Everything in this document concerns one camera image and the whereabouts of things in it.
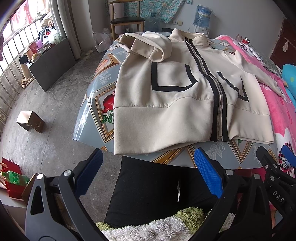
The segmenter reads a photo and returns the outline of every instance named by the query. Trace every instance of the blue gripper pad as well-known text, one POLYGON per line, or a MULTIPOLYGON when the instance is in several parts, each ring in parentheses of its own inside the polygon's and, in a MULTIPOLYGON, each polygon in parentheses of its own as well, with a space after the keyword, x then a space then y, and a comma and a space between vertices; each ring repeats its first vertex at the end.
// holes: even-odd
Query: blue gripper pad
POLYGON ((207 184, 211 194, 220 198, 223 193, 222 179, 210 163, 209 159, 210 158, 202 149, 198 148, 195 150, 194 162, 200 171, 200 174, 207 184))
POLYGON ((76 183, 75 196, 77 198, 86 194, 89 186, 91 185, 102 163, 103 163, 103 152, 100 149, 98 149, 96 154, 88 162, 88 164, 85 166, 85 168, 82 170, 82 172, 80 173, 80 175, 75 181, 76 183))
POLYGON ((281 152, 290 163, 290 165, 296 167, 296 156, 287 145, 283 145, 283 147, 281 148, 281 152))

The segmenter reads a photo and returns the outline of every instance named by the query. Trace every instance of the small wooden box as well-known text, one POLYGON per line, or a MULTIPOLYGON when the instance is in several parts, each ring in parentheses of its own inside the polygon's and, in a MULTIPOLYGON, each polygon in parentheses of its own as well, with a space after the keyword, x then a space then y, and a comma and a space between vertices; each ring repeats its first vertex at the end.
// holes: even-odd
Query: small wooden box
POLYGON ((27 131, 32 127, 39 133, 42 133, 44 126, 44 120, 34 111, 21 111, 17 117, 17 123, 27 131))

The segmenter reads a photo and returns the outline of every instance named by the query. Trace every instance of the zipper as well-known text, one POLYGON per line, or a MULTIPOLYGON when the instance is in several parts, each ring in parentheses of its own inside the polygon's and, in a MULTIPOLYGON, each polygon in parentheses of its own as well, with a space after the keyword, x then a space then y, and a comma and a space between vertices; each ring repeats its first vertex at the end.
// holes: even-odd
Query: zipper
POLYGON ((217 139, 218 141, 222 141, 223 137, 222 137, 222 103, 223 103, 223 95, 222 95, 222 91, 220 88, 220 85, 217 83, 218 80, 216 80, 215 78, 214 82, 215 85, 218 89, 219 92, 219 107, 218 107, 218 120, 217 120, 217 139))
MULTIPOLYGON (((200 58, 198 56, 198 54, 196 53, 196 51, 195 51, 195 47, 192 46, 193 44, 191 44, 190 41, 187 40, 187 39, 186 39, 186 43, 193 50, 192 52, 194 53, 194 55, 196 57, 200 58)), ((219 93, 219 105, 218 105, 218 112, 217 112, 217 133, 216 134, 217 134, 217 140, 222 141, 223 140, 223 133, 222 133, 223 95, 222 95, 222 91, 221 91, 220 85, 218 83, 218 80, 215 77, 213 77, 211 74, 207 73, 207 71, 204 69, 205 67, 203 66, 203 64, 201 66, 203 68, 204 74, 207 75, 209 78, 211 78, 213 80, 213 82, 215 83, 215 86, 216 86, 216 88, 218 90, 218 93, 219 93)))

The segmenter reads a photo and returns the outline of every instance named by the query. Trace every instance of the blue pillow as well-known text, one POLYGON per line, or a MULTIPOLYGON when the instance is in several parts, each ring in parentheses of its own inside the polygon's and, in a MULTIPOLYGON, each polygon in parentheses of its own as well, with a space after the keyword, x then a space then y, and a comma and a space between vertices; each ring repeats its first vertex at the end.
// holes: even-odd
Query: blue pillow
POLYGON ((296 99, 296 66, 285 64, 283 66, 282 78, 287 82, 288 89, 296 99))
POLYGON ((294 96, 292 95, 292 93, 291 93, 291 91, 288 89, 288 87, 285 86, 285 89, 286 89, 286 92, 287 92, 288 96, 290 97, 290 99, 291 99, 291 101, 292 101, 292 103, 293 103, 293 105, 294 105, 294 108, 295 108, 295 106, 296 106, 296 100, 295 100, 294 96))

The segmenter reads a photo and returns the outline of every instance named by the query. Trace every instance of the pomegranate print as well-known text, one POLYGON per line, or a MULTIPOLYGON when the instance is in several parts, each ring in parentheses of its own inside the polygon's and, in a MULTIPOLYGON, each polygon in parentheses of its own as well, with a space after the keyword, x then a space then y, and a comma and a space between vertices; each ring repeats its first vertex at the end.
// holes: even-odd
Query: pomegranate print
POLYGON ((106 98, 103 101, 104 109, 102 110, 102 121, 101 124, 108 121, 109 123, 113 124, 113 104, 114 104, 114 96, 115 96, 115 90, 111 95, 106 96, 106 98))

